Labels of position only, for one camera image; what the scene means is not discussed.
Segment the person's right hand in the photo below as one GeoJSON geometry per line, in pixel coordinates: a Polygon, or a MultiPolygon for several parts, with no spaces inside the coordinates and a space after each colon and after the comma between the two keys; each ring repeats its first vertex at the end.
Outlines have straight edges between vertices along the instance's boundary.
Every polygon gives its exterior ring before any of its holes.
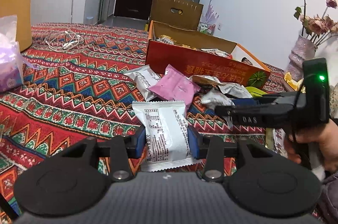
{"type": "Polygon", "coordinates": [[[311,159],[318,160],[324,170],[331,174],[337,172],[337,119],[329,119],[326,124],[311,128],[303,128],[292,134],[289,125],[283,126],[285,137],[284,150],[288,159],[301,164],[302,159],[294,145],[294,136],[297,144],[307,144],[311,159]]]}

